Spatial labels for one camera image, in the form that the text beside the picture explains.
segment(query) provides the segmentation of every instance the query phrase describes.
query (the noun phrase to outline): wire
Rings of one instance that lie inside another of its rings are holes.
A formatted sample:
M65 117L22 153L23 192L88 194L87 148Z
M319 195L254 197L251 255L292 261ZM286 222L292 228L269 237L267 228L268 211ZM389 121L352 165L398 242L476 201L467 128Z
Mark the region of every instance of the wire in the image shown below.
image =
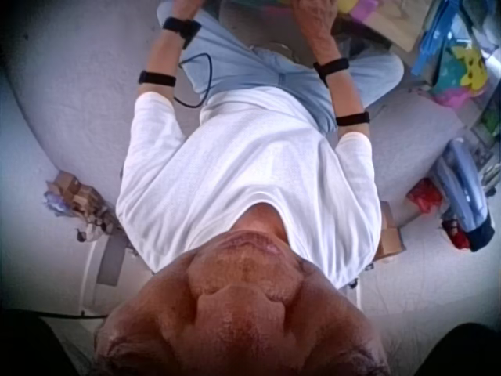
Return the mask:
M29 309L9 309L9 311L7 312L30 313L39 317L47 317L49 319L65 319L65 320L103 320L108 317L108 315L86 316L84 314L84 311L82 311L80 315L65 315L62 313L31 311Z
M208 53L199 53L198 55L195 55L195 56L192 56L186 60L183 60L182 62L179 63L179 67L182 69L182 66L186 63L189 63L190 61L192 60L195 60L199 57L202 57L202 56L206 56L207 59L209 60L209 82L207 83L207 90L205 90L205 94L204 94L204 97L203 99L196 105L193 105L193 104L188 104L188 103L184 103L182 102L180 99L178 99L177 97L174 97L174 100L179 103L179 104L182 104L184 107L188 107L188 108L198 108L200 106L202 106L205 102L205 100L207 99L207 97L209 96L209 91L211 90L211 85L212 85L212 59L211 57L209 56Z

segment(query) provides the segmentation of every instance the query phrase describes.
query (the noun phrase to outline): knee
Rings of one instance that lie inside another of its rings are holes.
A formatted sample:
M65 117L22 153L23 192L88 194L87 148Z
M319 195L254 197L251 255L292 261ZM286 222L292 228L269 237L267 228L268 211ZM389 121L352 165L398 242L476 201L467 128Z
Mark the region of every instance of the knee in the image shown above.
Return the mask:
M390 85L390 90L400 83L404 77L404 64L402 60L396 56L393 52L388 52L387 54L387 65L388 65L388 85Z

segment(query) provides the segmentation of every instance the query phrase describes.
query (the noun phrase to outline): skin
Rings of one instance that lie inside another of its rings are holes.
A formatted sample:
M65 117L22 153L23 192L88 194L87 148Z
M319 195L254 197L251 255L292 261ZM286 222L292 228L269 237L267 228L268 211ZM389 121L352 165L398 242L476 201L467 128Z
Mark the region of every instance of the skin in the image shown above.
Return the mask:
M175 0L191 19L202 0ZM293 0L320 63L339 58L331 0ZM162 31L148 71L175 75L182 39ZM363 112L347 71L327 78L337 116ZM143 84L172 100L172 88ZM339 130L369 135L368 125ZM96 335L96 362L110 374L387 374L380 339L323 273L290 248L279 213L249 208L230 231L180 255Z

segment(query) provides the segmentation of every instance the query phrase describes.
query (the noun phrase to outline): red object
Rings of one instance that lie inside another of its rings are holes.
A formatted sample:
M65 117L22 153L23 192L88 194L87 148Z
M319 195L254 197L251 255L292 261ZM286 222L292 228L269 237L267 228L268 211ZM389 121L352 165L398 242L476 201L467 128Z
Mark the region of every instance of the red object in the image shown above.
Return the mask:
M457 249L470 249L470 241L456 219L442 222L442 227Z
M421 179L408 193L411 200L422 213L429 213L434 206L442 203L442 194L429 178Z

